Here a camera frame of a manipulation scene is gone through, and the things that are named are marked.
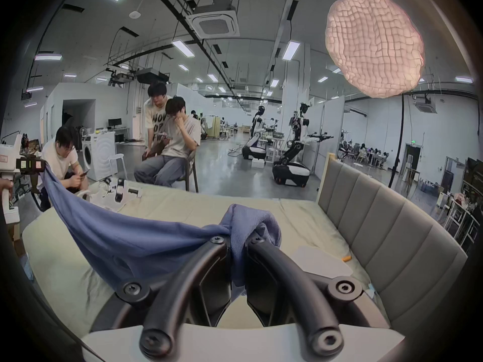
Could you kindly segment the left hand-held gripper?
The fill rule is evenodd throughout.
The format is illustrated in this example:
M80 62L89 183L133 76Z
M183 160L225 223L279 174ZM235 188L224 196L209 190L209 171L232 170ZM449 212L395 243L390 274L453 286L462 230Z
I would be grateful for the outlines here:
M17 134L13 145L1 144L1 178L14 182L15 176L35 175L45 171L46 161L33 157L20 156L22 135ZM7 225L18 224L18 207L11 207L10 201L1 198L4 220Z

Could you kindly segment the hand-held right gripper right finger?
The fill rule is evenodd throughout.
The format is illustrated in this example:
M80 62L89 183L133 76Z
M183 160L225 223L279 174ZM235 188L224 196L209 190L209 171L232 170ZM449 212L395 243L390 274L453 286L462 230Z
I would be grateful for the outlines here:
M352 271L322 256L329 275L304 271L256 235L245 246L247 305L265 328L294 324L304 359L333 359L348 344L341 325L390 330L377 304Z

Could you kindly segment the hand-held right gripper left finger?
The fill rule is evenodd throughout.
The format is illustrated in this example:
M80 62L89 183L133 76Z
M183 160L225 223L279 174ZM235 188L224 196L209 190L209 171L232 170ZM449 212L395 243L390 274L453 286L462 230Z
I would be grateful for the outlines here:
M90 333L141 325L134 345L142 357L168 359L183 324L216 327L230 304L230 239L214 236L170 274L122 281Z

